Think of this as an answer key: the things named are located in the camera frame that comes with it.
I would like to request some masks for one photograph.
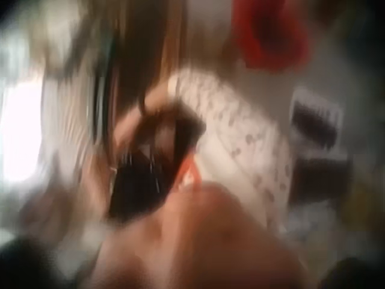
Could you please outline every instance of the bright light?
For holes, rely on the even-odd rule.
[[[42,81],[19,83],[4,96],[0,125],[3,178],[7,183],[22,182],[37,168],[42,142]]]

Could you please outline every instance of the orange strap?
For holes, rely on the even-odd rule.
[[[190,184],[193,186],[197,186],[202,183],[202,177],[200,176],[194,161],[194,152],[190,152],[180,165],[178,174],[176,175],[174,181],[173,190],[178,190],[187,176],[191,178]]]

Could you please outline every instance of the person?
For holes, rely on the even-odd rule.
[[[289,198],[292,153],[278,124],[245,101],[214,73],[186,67],[147,95],[148,115],[181,103],[206,125],[182,162],[173,190],[215,182],[238,198],[263,227],[279,229]],[[143,120],[139,105],[117,123],[117,152],[132,141]]]
[[[83,288],[307,288],[295,254],[217,184],[172,191],[110,233]]]
[[[177,102],[206,131],[164,203],[105,237],[85,288],[306,288],[306,269],[273,234],[291,183],[288,142],[215,74],[184,68],[160,82],[117,123],[116,154]]]

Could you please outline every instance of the white patterned fabric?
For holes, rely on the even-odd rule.
[[[292,154],[277,123],[228,83],[203,70],[185,68],[173,75],[169,94],[206,124],[194,157],[202,181],[219,182],[263,225],[277,225],[292,178]],[[260,210],[265,210],[262,217]]]

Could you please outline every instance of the red object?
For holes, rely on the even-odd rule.
[[[233,34],[249,68],[282,70],[307,58],[307,35],[285,0],[233,0]]]

